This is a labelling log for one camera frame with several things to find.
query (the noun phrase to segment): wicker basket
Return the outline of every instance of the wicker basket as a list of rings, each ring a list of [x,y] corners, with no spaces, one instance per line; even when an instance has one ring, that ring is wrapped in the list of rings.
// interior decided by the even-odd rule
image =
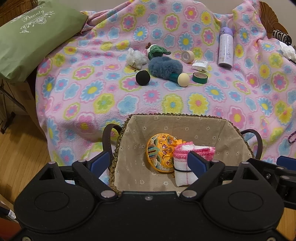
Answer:
[[[119,133],[115,153],[111,148],[112,128]],[[193,141],[195,145],[216,148],[214,159],[226,165],[238,166],[242,161],[254,157],[243,139],[243,134],[253,133],[258,141],[255,158],[262,154],[262,139],[255,130],[240,132],[233,124],[216,116],[185,114],[137,114],[130,115],[121,128],[109,124],[103,132],[103,150],[110,154],[110,187],[120,193],[126,191],[177,191],[172,174],[156,172],[149,164],[146,147],[148,140],[158,133],[168,133],[182,140]]]
[[[38,0],[6,0],[0,6],[0,27],[38,5]]]

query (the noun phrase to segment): green tape roll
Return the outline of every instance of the green tape roll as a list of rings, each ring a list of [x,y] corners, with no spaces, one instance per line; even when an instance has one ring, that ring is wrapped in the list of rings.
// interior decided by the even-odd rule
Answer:
[[[192,75],[192,80],[195,83],[199,83],[199,84],[206,84],[207,83],[207,75],[204,73],[200,73],[200,72],[195,72]]]

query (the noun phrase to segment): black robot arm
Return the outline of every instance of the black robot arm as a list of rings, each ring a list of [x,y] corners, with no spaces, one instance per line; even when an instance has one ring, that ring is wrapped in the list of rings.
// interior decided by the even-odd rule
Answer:
[[[109,161],[102,152],[71,167],[46,164],[15,201],[22,230],[11,241],[287,240],[276,227],[284,206],[296,207],[294,171],[252,158],[230,167],[190,152],[188,165],[199,179],[179,197],[174,191],[118,196],[98,179]]]

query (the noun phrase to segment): green pillow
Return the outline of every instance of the green pillow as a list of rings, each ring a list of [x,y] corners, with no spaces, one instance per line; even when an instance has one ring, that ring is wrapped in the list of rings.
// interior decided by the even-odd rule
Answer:
[[[82,30],[87,18],[50,0],[1,26],[0,78],[24,82],[51,51]]]

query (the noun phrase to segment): zebra print fabric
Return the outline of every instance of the zebra print fabric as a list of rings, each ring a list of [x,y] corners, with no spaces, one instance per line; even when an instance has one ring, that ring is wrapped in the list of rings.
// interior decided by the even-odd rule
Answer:
[[[279,41],[285,43],[286,45],[291,45],[292,44],[292,39],[288,34],[283,33],[280,30],[274,30],[272,32],[272,36],[274,36],[276,39],[278,39]]]

